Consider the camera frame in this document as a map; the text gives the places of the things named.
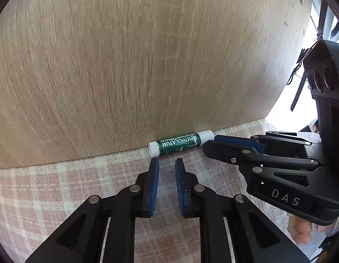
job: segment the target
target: finger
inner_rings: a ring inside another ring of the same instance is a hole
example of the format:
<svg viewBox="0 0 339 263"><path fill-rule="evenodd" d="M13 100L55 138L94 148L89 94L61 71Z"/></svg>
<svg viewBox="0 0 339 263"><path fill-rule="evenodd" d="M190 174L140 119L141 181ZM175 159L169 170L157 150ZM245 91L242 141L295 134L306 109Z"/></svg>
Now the finger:
<svg viewBox="0 0 339 263"><path fill-rule="evenodd" d="M311 236L310 234L299 234L293 237L293 241L295 241L296 245L300 243L308 244L311 241Z"/></svg>
<svg viewBox="0 0 339 263"><path fill-rule="evenodd" d="M294 216L294 215L289 215L289 225L295 225L296 223L302 223L302 222L308 222L309 223L309 221L308 220L306 220L306 219L302 219L302 218L300 218L300 217L298 217L298 216Z"/></svg>
<svg viewBox="0 0 339 263"><path fill-rule="evenodd" d="M335 224L336 224L336 222L330 224L329 226L318 226L318 232L319 233L324 233L327 230L333 229Z"/></svg>
<svg viewBox="0 0 339 263"><path fill-rule="evenodd" d="M301 234L300 232L298 232L295 229L293 229L293 226L288 226L288 228L286 230L289 232L289 234L291 235L292 238L294 238L295 236Z"/></svg>
<svg viewBox="0 0 339 263"><path fill-rule="evenodd" d="M289 221L288 221L288 227L287 231L291 234L291 236L296 235L297 232L293 228L296 223L298 223L300 220L299 217L294 216L294 215L289 215Z"/></svg>
<svg viewBox="0 0 339 263"><path fill-rule="evenodd" d="M293 229L303 234L310 234L312 232L312 224L308 221L301 221L296 223Z"/></svg>

